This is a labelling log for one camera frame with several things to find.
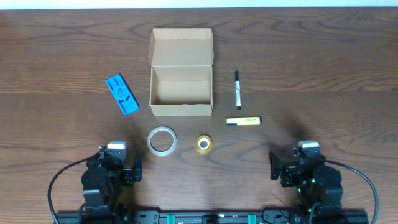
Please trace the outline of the large clear tape roll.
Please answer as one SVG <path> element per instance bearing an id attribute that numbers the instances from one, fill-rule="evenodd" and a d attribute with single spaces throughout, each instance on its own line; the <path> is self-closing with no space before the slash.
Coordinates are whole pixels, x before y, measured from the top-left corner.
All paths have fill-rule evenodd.
<path id="1" fill-rule="evenodd" d="M 156 156 L 168 156 L 177 148 L 177 135 L 167 126 L 154 128 L 147 136 L 147 147 Z"/>

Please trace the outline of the yellow highlighter pen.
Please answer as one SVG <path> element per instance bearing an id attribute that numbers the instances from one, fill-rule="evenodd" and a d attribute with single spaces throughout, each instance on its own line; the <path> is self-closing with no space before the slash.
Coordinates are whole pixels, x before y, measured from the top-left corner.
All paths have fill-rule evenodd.
<path id="1" fill-rule="evenodd" d="M 262 124 L 260 116 L 227 118 L 226 124 L 228 126 L 256 126 Z"/>

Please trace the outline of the small yellow tape roll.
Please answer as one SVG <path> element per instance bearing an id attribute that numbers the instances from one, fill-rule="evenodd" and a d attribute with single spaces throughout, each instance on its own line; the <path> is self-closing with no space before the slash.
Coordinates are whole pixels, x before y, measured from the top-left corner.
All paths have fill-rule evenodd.
<path id="1" fill-rule="evenodd" d="M 200 154 L 208 154 L 213 148 L 212 138 L 208 135 L 201 135 L 195 141 L 195 149 Z"/>

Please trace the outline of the blue tape dispenser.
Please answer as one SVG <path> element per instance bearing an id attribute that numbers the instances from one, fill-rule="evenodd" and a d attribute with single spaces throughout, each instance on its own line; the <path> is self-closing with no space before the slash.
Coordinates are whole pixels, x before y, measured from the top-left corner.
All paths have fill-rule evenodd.
<path id="1" fill-rule="evenodd" d="M 139 110 L 136 97 L 120 73 L 106 79 L 105 83 L 125 116 Z"/>

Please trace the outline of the black and white marker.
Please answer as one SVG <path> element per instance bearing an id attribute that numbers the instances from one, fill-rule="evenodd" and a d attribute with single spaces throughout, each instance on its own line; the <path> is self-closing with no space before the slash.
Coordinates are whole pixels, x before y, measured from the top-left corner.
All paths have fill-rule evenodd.
<path id="1" fill-rule="evenodd" d="M 238 110 L 241 109 L 241 86 L 240 86 L 240 79 L 239 79 L 239 71 L 236 70 L 234 72 L 235 75 L 235 97 L 236 97 L 236 107 Z"/>

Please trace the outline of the brown cardboard box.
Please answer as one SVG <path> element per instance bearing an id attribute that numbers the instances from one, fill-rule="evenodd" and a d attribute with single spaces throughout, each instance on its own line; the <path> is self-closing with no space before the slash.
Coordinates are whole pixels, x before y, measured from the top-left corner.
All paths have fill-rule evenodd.
<path id="1" fill-rule="evenodd" d="M 149 46 L 154 116 L 211 116 L 213 32 L 210 28 L 154 28 Z"/>

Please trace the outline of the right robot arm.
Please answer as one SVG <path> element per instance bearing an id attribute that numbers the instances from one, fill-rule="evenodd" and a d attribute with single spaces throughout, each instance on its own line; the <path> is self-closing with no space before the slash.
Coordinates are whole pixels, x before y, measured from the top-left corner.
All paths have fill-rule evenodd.
<path id="1" fill-rule="evenodd" d="M 269 160 L 271 180 L 280 179 L 283 188 L 295 187 L 307 214 L 318 220 L 342 215 L 341 173 L 325 165 L 325 156 L 308 152 L 297 161 L 283 162 L 271 151 Z"/>

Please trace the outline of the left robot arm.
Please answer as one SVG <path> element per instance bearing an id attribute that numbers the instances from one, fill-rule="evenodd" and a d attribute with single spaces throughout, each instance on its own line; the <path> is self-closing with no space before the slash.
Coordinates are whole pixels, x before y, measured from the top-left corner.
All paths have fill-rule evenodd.
<path id="1" fill-rule="evenodd" d="M 126 209 L 119 203 L 123 187 L 131 187 L 142 180 L 142 160 L 134 159 L 125 167 L 124 149 L 102 149 L 88 159 L 88 170 L 82 175 L 83 196 L 88 220 L 115 220 L 126 216 Z"/>

